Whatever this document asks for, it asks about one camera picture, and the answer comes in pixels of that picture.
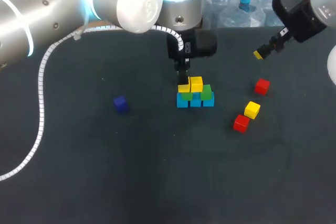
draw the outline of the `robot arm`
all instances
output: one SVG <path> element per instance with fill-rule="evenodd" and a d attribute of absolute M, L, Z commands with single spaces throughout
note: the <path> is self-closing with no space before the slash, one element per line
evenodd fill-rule
<path fill-rule="evenodd" d="M 326 27 L 336 28 L 336 0 L 273 0 L 272 6 L 285 28 L 255 51 L 258 59 L 281 52 L 291 38 L 302 43 Z"/>
<path fill-rule="evenodd" d="M 140 34 L 156 22 L 183 32 L 201 19 L 202 0 L 0 0 L 0 67 L 97 20 Z"/>

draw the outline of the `dark blue cube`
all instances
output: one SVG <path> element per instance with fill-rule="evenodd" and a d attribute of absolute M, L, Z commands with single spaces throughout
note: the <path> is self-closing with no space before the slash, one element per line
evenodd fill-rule
<path fill-rule="evenodd" d="M 114 106 L 118 113 L 124 113 L 129 111 L 129 107 L 126 98 L 122 95 L 113 99 Z"/>

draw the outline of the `blue cube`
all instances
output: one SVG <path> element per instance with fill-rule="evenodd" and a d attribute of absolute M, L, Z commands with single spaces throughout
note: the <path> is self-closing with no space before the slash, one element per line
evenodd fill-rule
<path fill-rule="evenodd" d="M 193 93 L 193 100 L 190 102 L 190 107 L 201 107 L 201 93 Z"/>
<path fill-rule="evenodd" d="M 182 99 L 182 94 L 181 93 L 177 93 L 176 95 L 176 106 L 178 108 L 188 108 L 188 101 L 185 101 Z"/>
<path fill-rule="evenodd" d="M 122 95 L 113 99 L 114 106 L 118 113 L 124 113 L 129 111 L 129 107 L 126 98 Z"/>
<path fill-rule="evenodd" d="M 215 93 L 212 92 L 212 98 L 208 101 L 203 101 L 203 107 L 214 107 L 215 106 Z"/>

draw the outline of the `yellow cube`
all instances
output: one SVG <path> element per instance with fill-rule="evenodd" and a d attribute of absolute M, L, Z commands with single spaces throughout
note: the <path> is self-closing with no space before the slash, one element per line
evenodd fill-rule
<path fill-rule="evenodd" d="M 260 105 L 255 102 L 249 102 L 245 108 L 244 115 L 248 118 L 255 119 L 259 113 Z"/>
<path fill-rule="evenodd" d="M 191 92 L 199 93 L 203 91 L 203 80 L 202 77 L 191 77 Z"/>
<path fill-rule="evenodd" d="M 190 77 L 188 77 L 188 84 L 178 85 L 179 93 L 189 93 L 190 92 Z"/>

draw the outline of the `stacked cubes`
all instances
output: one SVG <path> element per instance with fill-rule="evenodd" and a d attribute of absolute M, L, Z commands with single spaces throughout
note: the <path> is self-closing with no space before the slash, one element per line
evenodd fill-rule
<path fill-rule="evenodd" d="M 215 94 L 210 85 L 203 85 L 202 77 L 189 77 L 188 84 L 178 85 L 176 106 L 178 108 L 213 107 Z"/>

